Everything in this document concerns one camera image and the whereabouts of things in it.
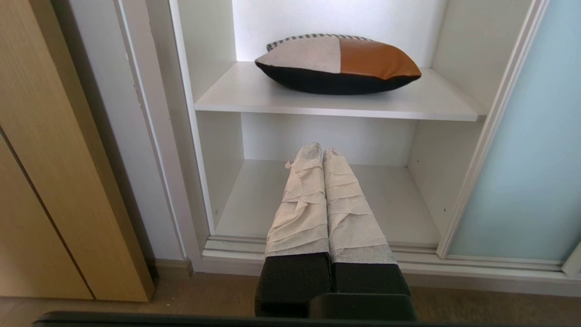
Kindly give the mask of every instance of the shelf compartment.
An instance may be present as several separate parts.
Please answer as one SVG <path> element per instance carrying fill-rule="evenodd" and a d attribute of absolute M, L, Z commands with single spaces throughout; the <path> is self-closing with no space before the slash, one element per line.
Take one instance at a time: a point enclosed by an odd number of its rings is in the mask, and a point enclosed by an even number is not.
<path fill-rule="evenodd" d="M 407 168 L 351 167 L 389 244 L 437 247 L 440 234 Z M 266 238 L 287 178 L 284 161 L 244 160 L 216 235 Z"/>
<path fill-rule="evenodd" d="M 322 95 L 288 89 L 254 62 L 237 62 L 196 102 L 197 111 L 294 113 L 371 118 L 476 121 L 478 104 L 435 70 L 390 92 Z"/>

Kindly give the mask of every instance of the paper towel wrapping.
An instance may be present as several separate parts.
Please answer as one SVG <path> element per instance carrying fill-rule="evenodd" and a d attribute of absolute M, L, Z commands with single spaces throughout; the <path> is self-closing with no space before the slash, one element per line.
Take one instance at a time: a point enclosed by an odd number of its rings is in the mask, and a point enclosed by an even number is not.
<path fill-rule="evenodd" d="M 267 257 L 329 252 L 321 146 L 302 147 L 290 169 L 282 203 L 266 237 Z"/>
<path fill-rule="evenodd" d="M 335 149 L 323 158 L 332 262 L 396 264 L 351 167 Z"/>

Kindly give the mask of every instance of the wooden door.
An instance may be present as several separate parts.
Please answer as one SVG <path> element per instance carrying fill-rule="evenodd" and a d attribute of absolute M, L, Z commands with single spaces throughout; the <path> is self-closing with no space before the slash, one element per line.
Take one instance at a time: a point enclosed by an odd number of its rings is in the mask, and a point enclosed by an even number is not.
<path fill-rule="evenodd" d="M 49 0 L 0 1 L 0 126 L 98 300 L 153 283 Z"/>
<path fill-rule="evenodd" d="M 0 295 L 93 299 L 1 136 Z"/>

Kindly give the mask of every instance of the striped fabric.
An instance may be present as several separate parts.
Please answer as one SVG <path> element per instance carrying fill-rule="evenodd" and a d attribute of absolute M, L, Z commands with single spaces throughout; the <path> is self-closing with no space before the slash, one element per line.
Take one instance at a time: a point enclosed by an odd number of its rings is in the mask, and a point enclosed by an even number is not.
<path fill-rule="evenodd" d="M 280 41 L 276 41 L 276 42 L 269 43 L 269 44 L 266 45 L 266 50 L 268 50 L 270 52 L 274 48 L 276 48 L 277 46 L 279 46 L 280 44 L 282 44 L 285 41 L 297 40 L 297 39 L 300 39 L 300 38 L 315 38 L 315 37 L 338 37 L 338 38 L 350 38 L 350 39 L 353 39 L 353 40 L 373 41 L 373 40 L 370 40 L 368 38 L 364 38 L 364 37 L 360 37 L 360 36 L 353 36 L 353 35 L 323 34 L 323 33 L 319 33 L 319 34 L 305 34 L 305 35 L 287 37 L 284 40 L 280 40 Z"/>

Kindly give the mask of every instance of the brown leather panel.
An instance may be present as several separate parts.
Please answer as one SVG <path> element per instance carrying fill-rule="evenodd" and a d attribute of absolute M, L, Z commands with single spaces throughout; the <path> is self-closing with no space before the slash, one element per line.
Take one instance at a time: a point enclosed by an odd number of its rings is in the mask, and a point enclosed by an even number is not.
<path fill-rule="evenodd" d="M 392 45 L 341 38 L 339 46 L 341 73 L 374 76 L 383 80 L 396 76 L 422 76 L 415 62 Z"/>

